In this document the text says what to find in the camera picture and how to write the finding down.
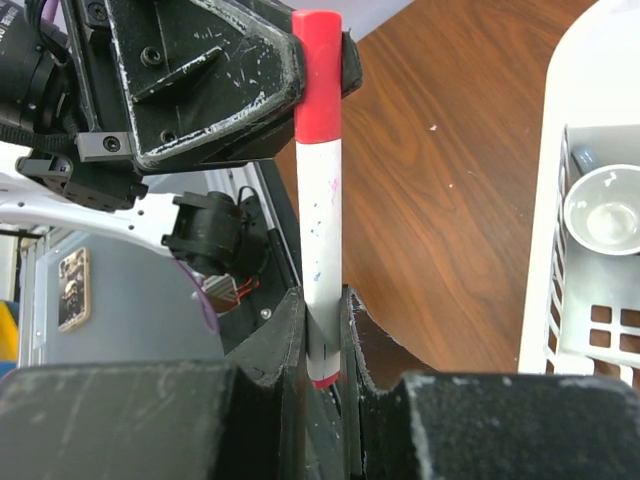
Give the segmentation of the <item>red pen cap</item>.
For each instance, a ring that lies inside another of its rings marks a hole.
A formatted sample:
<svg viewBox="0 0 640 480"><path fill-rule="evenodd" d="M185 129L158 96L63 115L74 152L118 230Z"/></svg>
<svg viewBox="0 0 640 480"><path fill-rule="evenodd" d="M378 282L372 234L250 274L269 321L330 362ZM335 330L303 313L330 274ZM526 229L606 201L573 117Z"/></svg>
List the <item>red pen cap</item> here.
<svg viewBox="0 0 640 480"><path fill-rule="evenodd" d="M304 145L341 138L342 17L335 11L297 10L293 34L303 47L306 84L294 110L295 140Z"/></svg>

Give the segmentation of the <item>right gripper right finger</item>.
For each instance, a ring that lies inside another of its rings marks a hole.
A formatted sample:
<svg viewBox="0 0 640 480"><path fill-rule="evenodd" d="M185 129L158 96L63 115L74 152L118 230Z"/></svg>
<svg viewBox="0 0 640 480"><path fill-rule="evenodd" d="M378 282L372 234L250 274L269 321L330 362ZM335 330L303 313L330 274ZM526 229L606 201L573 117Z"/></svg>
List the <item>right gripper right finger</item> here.
<svg viewBox="0 0 640 480"><path fill-rule="evenodd" d="M340 302L349 479L635 479L639 396L580 375L443 373Z"/></svg>

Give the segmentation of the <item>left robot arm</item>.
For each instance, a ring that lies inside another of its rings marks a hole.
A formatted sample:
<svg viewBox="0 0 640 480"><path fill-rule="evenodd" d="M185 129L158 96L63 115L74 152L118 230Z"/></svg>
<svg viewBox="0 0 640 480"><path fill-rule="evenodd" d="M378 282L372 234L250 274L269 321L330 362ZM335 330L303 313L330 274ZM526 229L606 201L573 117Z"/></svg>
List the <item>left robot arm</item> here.
<svg viewBox="0 0 640 480"><path fill-rule="evenodd" d="M312 86L303 12L279 1L42 1L1 5L1 138L16 180L62 223L96 223L205 275L254 280L269 243L240 198L156 200L155 175L269 160Z"/></svg>

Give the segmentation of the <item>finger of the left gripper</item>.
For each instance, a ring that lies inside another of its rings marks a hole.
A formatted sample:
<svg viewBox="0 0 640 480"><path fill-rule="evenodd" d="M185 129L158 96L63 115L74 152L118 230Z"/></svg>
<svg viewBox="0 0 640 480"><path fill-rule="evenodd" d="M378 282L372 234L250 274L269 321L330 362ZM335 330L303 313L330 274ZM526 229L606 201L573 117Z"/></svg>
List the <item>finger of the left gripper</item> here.
<svg viewBox="0 0 640 480"><path fill-rule="evenodd" d="M342 32L341 54L341 96L345 98L362 86L362 64L357 44L347 31Z"/></svg>

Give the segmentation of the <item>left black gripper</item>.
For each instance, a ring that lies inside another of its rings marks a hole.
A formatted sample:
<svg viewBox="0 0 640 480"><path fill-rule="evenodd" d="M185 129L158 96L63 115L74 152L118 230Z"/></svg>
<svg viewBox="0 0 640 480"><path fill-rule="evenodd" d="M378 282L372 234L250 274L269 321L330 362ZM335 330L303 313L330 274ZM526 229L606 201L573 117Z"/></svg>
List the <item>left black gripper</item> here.
<svg viewBox="0 0 640 480"><path fill-rule="evenodd" d="M280 1L64 1L62 12L85 163L160 173L244 159L302 97L294 10Z"/></svg>

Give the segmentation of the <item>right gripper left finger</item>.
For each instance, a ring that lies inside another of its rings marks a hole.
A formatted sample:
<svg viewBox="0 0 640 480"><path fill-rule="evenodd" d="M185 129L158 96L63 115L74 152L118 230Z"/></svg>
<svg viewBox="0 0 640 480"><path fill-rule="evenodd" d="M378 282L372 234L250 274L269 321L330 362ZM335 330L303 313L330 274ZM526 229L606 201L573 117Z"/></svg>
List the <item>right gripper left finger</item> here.
<svg viewBox="0 0 640 480"><path fill-rule="evenodd" d="M293 288L221 360L17 369L1 383L1 475L301 479L305 337Z"/></svg>

